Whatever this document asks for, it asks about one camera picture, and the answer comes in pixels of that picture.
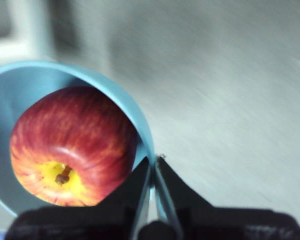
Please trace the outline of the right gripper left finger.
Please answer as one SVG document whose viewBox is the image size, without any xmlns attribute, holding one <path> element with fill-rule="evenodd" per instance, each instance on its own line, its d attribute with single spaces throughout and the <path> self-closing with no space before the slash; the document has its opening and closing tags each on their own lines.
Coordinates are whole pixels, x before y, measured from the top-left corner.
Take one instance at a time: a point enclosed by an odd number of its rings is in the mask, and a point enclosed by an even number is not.
<svg viewBox="0 0 300 240">
<path fill-rule="evenodd" d="M 151 166 L 147 157 L 95 206 L 47 206 L 17 217 L 6 240 L 135 240 L 147 222 Z"/>
</svg>

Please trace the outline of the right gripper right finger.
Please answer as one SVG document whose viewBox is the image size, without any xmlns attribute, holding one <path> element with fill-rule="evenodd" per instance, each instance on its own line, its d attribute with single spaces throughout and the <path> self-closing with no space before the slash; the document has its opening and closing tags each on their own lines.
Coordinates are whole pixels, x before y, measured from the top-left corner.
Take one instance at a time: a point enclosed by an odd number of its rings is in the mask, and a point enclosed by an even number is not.
<svg viewBox="0 0 300 240">
<path fill-rule="evenodd" d="M 156 159 L 160 220 L 178 240 L 300 240 L 291 215 L 260 208 L 217 207 L 190 188 L 161 156 Z"/>
</svg>

